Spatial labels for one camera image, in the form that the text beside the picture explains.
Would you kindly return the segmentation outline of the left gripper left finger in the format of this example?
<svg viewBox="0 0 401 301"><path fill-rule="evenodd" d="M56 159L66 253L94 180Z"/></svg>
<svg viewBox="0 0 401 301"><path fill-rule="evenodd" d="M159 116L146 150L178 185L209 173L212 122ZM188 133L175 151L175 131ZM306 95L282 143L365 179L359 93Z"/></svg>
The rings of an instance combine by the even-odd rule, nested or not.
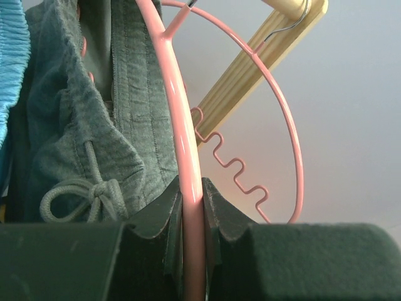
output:
<svg viewBox="0 0 401 301"><path fill-rule="evenodd" d="M1 226L2 300L178 300L178 180L131 220Z"/></svg>

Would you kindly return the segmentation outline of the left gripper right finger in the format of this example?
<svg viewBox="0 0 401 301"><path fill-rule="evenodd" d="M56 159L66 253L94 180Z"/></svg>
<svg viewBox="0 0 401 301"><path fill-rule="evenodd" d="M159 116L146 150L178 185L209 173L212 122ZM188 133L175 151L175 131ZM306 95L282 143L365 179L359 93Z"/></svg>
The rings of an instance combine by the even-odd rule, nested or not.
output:
<svg viewBox="0 0 401 301"><path fill-rule="evenodd" d="M209 300L399 300L400 249L372 224L259 224L202 181Z"/></svg>

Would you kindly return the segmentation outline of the grey drawstring shorts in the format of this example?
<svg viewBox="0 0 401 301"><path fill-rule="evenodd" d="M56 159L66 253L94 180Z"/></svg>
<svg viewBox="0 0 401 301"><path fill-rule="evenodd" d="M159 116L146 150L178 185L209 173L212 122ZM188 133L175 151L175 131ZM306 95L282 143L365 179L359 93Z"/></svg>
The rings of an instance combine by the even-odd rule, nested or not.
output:
<svg viewBox="0 0 401 301"><path fill-rule="evenodd" d="M176 177L164 81L135 1L43 1L9 115L8 223L125 220Z"/></svg>

